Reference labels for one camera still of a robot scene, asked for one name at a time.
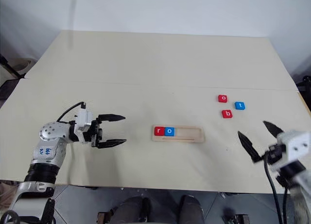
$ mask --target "white table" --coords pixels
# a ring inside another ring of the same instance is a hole
[[[0,109],[0,178],[23,180],[40,127],[78,101],[95,116],[126,116],[104,123],[104,133],[128,141],[111,149],[69,145],[59,184],[271,193],[263,164],[252,163],[237,131],[262,154],[276,141],[263,120],[311,130],[266,38],[63,31]],[[235,101],[246,110],[235,110]],[[224,109],[232,119],[222,118]],[[206,141],[154,142],[154,124],[201,126]]]

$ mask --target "gray tile floor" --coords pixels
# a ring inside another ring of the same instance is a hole
[[[173,223],[178,212],[180,198],[184,194],[196,197],[201,203],[207,224],[224,224],[224,209],[230,208],[239,214],[248,214],[251,224],[276,224],[277,214],[271,194],[232,194],[217,192],[98,188],[91,190],[76,186],[57,186],[54,198],[54,217],[57,224],[91,224],[96,223],[97,213],[109,211],[122,201],[133,196],[148,197],[152,210],[159,220]],[[283,195],[279,195],[282,204]],[[288,224],[294,223],[293,204],[289,199]]]

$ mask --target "white wall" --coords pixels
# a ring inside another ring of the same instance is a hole
[[[311,0],[0,0],[8,57],[38,59],[61,29],[268,36],[295,79],[311,65]]]

